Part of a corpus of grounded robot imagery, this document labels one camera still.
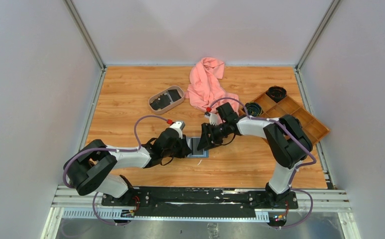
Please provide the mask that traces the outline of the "black VIP card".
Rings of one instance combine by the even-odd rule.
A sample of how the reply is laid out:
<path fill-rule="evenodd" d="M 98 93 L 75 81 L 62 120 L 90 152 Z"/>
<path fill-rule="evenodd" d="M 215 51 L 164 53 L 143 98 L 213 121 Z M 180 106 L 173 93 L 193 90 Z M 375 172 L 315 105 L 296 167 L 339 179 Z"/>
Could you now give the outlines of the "black VIP card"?
<path fill-rule="evenodd" d="M 193 137 L 191 138 L 191 149 L 193 155 L 202 154 L 202 150 L 198 149 L 200 138 Z"/>

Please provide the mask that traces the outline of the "blue leather card holder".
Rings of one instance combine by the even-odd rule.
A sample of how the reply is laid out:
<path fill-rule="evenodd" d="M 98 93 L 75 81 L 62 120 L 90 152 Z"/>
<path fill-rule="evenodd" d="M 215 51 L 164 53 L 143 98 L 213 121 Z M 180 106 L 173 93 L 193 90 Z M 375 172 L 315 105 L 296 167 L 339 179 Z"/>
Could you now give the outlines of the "blue leather card holder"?
<path fill-rule="evenodd" d="M 188 158 L 208 158 L 208 150 L 198 150 L 199 137 L 186 137 L 188 147 L 191 149 L 191 153 L 187 155 Z"/>

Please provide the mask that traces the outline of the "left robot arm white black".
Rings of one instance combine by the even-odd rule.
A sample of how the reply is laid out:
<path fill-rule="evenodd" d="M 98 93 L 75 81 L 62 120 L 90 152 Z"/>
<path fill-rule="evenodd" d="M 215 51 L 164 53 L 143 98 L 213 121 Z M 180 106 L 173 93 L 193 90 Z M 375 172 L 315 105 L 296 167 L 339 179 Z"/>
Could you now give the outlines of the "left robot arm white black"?
<path fill-rule="evenodd" d="M 151 168 L 162 165 L 164 158 L 185 158 L 191 152 L 186 136 L 170 127 L 140 148 L 116 148 L 96 139 L 64 164 L 63 178 L 80 196 L 99 192 L 127 206 L 133 201 L 131 184 L 124 176 L 113 175 L 112 170 Z"/>

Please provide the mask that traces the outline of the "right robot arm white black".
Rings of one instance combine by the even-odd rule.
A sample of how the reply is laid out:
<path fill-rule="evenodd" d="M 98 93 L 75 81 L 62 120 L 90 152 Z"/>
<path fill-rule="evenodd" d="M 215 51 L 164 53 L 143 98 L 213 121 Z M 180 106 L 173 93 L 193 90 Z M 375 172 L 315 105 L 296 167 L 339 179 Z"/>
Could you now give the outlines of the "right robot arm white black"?
<path fill-rule="evenodd" d="M 280 118 L 239 116 L 230 103 L 216 108 L 222 123 L 201 125 L 198 150 L 210 150 L 223 144 L 229 135 L 264 138 L 276 160 L 274 173 L 266 184 L 264 199 L 272 208 L 278 208 L 289 194 L 293 177 L 307 157 L 312 157 L 313 144 L 297 118 L 284 115 Z"/>

